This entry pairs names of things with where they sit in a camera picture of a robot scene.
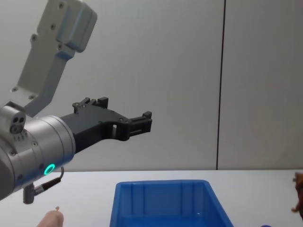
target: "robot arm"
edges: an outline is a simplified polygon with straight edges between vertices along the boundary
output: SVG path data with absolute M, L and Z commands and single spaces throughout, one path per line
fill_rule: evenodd
M 86 48 L 97 20 L 81 0 L 48 0 L 19 82 L 0 107 L 0 200 L 24 189 L 24 203 L 61 181 L 33 182 L 104 139 L 125 141 L 150 132 L 152 114 L 126 118 L 108 110 L 108 99 L 85 98 L 64 117 L 32 119 L 52 100 L 66 62 Z

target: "human hand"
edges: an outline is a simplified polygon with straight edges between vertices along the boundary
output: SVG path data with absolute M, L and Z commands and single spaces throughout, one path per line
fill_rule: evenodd
M 59 207 L 56 207 L 56 210 L 46 213 L 37 227 L 63 227 L 63 221 L 63 214 L 59 211 Z

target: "white tabletop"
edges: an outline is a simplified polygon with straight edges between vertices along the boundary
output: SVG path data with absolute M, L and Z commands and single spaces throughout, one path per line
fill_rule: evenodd
M 0 201 L 1 227 L 35 227 L 45 213 L 60 206 L 64 227 L 108 227 L 115 186 L 122 181 L 207 180 L 235 227 L 302 227 L 292 178 L 294 170 L 138 171 L 65 173 L 61 183 L 22 203 L 22 191 Z M 40 179 L 54 178 L 58 173 Z

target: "white wall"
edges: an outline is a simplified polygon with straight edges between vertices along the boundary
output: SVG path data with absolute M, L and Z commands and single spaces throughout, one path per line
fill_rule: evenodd
M 98 21 L 39 116 L 109 97 L 127 117 L 153 112 L 151 133 L 103 141 L 67 170 L 215 169 L 223 0 L 87 0 Z M 0 97 L 20 76 L 46 0 L 0 3 Z
M 227 0 L 219 169 L 303 167 L 302 9 Z

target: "blue container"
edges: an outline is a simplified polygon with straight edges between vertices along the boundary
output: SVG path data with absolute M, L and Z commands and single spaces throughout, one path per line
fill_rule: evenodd
M 233 227 L 203 180 L 122 182 L 110 227 Z

